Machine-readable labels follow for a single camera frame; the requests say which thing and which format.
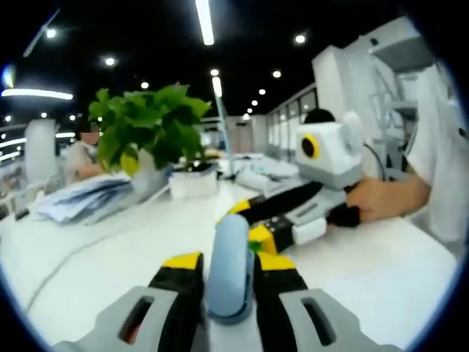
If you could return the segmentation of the person's right hand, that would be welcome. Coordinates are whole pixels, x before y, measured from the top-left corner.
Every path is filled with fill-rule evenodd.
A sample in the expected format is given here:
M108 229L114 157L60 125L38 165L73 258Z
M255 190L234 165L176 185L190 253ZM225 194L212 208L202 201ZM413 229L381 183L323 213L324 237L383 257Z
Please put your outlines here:
M399 200L406 188L401 183L365 177L347 194L347 205L356 207L361 222L399 216L405 209Z

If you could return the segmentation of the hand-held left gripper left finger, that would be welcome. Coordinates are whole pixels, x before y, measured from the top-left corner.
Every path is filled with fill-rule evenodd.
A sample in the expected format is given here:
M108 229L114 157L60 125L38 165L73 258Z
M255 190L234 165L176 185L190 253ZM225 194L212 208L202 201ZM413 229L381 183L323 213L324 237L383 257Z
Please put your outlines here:
M146 287L130 289L100 312L81 339L54 351L191 351L201 320L204 256L181 254L163 263Z

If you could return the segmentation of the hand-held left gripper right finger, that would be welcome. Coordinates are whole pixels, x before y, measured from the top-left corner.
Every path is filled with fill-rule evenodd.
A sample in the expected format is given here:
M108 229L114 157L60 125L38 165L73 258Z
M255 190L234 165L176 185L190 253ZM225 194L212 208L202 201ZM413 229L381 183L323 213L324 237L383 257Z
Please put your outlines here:
M361 331L358 317L325 291L308 288L287 257L254 260L256 319L264 351L399 351Z

